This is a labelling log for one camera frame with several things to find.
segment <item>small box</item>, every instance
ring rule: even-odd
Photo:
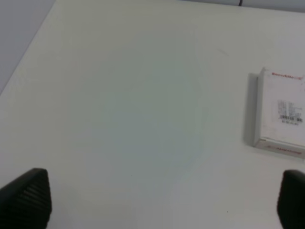
[[[263,68],[257,81],[254,146],[305,158],[305,78]]]

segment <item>table surface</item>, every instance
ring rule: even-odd
[[[304,72],[305,14],[57,0],[0,96],[0,185],[48,169],[49,229],[279,229],[255,77]]]

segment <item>white table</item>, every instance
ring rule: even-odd
[[[251,73],[304,72],[304,24],[179,0],[57,0],[0,96],[0,185],[48,169],[49,229],[281,228],[282,172],[305,167],[247,145]]]

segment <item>barcode sticker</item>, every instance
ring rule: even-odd
[[[300,125],[303,123],[301,106],[296,105],[292,102],[283,100],[277,101],[278,106],[278,120],[281,123],[290,125]]]

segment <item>black object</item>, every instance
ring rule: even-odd
[[[0,189],[0,229],[45,229],[51,212],[45,169],[34,168]]]
[[[305,174],[287,170],[283,174],[277,213],[284,229],[305,229]]]

